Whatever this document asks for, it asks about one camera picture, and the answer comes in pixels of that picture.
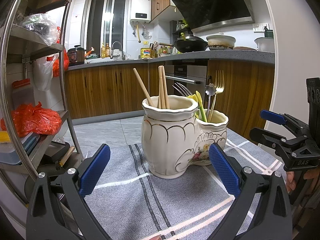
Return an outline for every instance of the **ceramic utensil holder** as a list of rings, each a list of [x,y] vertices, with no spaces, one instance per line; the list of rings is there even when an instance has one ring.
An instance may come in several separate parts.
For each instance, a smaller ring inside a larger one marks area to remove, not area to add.
[[[156,105],[158,97],[151,97]],[[163,179],[181,176],[190,165],[210,165],[209,147],[217,142],[223,149],[228,117],[214,111],[214,123],[195,117],[198,103],[191,98],[169,96],[171,109],[158,109],[143,100],[145,115],[141,129],[142,149],[150,171]]]

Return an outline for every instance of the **red plastic bag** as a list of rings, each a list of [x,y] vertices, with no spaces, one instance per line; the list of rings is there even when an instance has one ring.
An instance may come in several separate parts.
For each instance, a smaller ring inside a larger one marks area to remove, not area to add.
[[[61,33],[61,28],[57,27],[59,34]],[[47,57],[47,61],[53,60],[53,57]],[[69,67],[69,57],[66,51],[66,48],[64,48],[64,56],[63,56],[63,64],[64,64],[64,71],[66,71]],[[53,63],[53,73],[52,75],[54,77],[58,77],[60,75],[59,71],[59,58]]]
[[[61,127],[62,120],[56,111],[37,106],[20,105],[17,110],[11,111],[13,123],[19,137],[24,137],[30,132],[38,134],[56,134]],[[6,131],[3,118],[1,119],[1,129]]]

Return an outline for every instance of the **wall socket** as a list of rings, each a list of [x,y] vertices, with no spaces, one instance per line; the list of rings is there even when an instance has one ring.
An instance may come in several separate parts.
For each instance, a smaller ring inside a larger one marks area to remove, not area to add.
[[[268,30],[270,30],[270,24],[269,23],[254,23],[252,24],[253,32],[254,33],[262,33],[264,32],[264,27],[267,27]]]

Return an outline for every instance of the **gray tablecloth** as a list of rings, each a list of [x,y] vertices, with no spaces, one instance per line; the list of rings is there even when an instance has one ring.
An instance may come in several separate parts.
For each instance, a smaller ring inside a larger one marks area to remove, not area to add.
[[[227,155],[256,173],[271,174],[283,164],[228,129]],[[210,166],[188,167],[176,179],[160,179],[148,170],[140,144],[111,150],[111,159],[95,190],[85,198],[92,213],[114,240],[205,240],[234,200]],[[256,194],[239,233],[244,232],[259,201]]]

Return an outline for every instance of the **water heater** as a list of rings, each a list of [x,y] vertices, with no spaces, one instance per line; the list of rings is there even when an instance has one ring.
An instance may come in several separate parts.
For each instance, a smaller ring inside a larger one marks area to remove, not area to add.
[[[149,23],[151,21],[151,0],[132,0],[130,22]]]

